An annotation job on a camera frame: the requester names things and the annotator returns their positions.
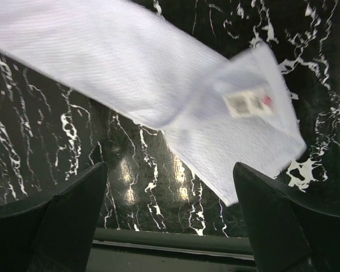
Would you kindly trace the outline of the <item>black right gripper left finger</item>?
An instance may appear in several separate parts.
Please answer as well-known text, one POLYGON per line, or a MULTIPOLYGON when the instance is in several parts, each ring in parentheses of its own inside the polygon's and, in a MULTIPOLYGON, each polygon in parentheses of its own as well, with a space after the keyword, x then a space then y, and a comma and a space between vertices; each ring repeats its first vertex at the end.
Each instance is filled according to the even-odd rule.
POLYGON ((85 271, 107 183, 97 163, 0 206, 0 271, 85 271))

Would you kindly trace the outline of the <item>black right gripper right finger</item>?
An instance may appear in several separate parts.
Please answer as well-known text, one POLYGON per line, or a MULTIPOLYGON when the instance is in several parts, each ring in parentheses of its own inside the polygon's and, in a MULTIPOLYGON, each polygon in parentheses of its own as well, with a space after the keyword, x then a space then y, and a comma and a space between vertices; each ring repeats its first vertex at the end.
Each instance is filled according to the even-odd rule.
POLYGON ((241 162, 233 179, 258 271, 340 271, 340 200, 303 193, 241 162))

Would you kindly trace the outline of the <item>white terry towel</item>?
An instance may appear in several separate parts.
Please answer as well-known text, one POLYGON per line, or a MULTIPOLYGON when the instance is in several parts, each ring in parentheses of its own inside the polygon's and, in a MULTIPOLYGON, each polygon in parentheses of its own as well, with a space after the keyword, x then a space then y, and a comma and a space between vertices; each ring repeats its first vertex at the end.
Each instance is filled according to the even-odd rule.
POLYGON ((0 51, 163 131, 227 206, 237 162, 275 177, 306 148, 265 43, 227 59, 131 1, 0 1, 0 51))

